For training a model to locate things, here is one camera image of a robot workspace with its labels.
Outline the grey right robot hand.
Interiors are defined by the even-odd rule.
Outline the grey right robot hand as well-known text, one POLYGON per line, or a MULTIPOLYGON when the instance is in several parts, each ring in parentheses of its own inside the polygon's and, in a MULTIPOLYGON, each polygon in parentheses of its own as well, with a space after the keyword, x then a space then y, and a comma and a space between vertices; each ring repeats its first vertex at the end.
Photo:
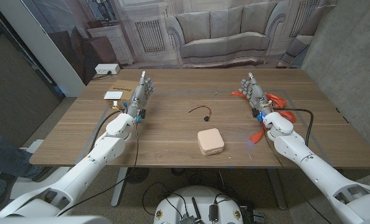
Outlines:
POLYGON ((242 79, 240 84, 241 88, 239 91, 245 95, 253 109, 261 113, 262 116, 266 116, 272 112, 267 96, 260 85, 258 85, 252 72, 249 72, 249 78, 247 80, 242 79))

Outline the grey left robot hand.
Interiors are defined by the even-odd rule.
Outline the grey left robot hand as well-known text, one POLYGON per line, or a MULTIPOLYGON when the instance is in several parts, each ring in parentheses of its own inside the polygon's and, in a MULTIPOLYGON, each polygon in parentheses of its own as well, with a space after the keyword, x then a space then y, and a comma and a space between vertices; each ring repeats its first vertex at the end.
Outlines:
POLYGON ((151 96, 153 91, 153 81, 151 78, 146 77, 145 71, 142 71, 139 85, 135 88, 130 98, 126 113, 132 116, 134 120, 137 120, 138 113, 146 107, 148 98, 151 96))

